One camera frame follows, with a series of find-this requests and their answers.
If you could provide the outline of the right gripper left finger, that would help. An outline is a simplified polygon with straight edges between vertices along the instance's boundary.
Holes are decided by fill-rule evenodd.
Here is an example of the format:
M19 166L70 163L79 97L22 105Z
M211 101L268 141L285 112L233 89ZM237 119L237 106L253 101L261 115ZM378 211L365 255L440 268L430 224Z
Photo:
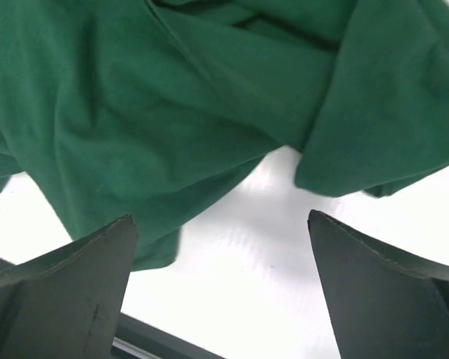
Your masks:
M26 263L0 258L0 358L110 358L137 239L125 215Z

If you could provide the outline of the green t-shirt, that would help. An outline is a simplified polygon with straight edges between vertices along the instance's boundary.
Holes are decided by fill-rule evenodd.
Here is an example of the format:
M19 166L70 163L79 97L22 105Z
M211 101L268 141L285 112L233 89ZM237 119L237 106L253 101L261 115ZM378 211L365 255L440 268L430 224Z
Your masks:
M449 166L446 1L0 1L0 193L28 174L133 268L270 152L297 187L386 197Z

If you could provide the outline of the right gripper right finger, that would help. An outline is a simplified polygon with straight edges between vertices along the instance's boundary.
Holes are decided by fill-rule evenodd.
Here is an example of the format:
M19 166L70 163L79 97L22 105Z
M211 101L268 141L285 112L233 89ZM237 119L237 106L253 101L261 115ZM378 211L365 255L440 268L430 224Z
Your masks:
M449 266L320 211L308 230L342 358L449 359Z

